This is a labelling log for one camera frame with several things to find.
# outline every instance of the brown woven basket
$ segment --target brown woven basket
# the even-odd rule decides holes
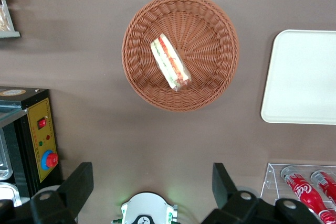
[[[150,43],[161,33],[192,76],[184,90],[172,90],[155,62]],[[230,84],[238,58],[235,28],[210,0],[153,0],[136,13],[122,45],[122,63],[133,89],[169,111],[196,110],[217,99]]]

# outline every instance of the yellow control panel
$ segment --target yellow control panel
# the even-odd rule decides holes
[[[58,163],[49,99],[29,107],[27,116],[41,183]]]

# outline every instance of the clear acrylic rack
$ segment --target clear acrylic rack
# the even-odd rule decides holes
[[[297,196],[293,193],[291,188],[286,184],[284,179],[281,178],[280,173],[283,168],[287,166],[295,167],[298,172],[320,193],[325,206],[328,209],[336,211],[336,206],[331,202],[327,196],[310,180],[310,175],[317,171],[323,170],[327,172],[336,181],[336,166],[324,166],[324,165],[294,165],[294,164],[271,164],[268,163],[263,189],[261,191],[261,199],[271,205],[275,205],[275,202],[280,198],[296,199]]]

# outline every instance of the white plastic tray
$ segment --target white plastic tray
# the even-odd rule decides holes
[[[261,117],[269,123],[336,124],[336,31],[277,35]]]

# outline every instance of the coca-cola bottle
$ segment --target coca-cola bottle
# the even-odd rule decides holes
[[[336,224],[335,216],[325,207],[320,194],[299,174],[293,166],[281,171],[281,177],[309,209],[317,214],[325,224]]]
[[[336,205],[336,182],[328,173],[318,170],[311,174],[310,180]]]

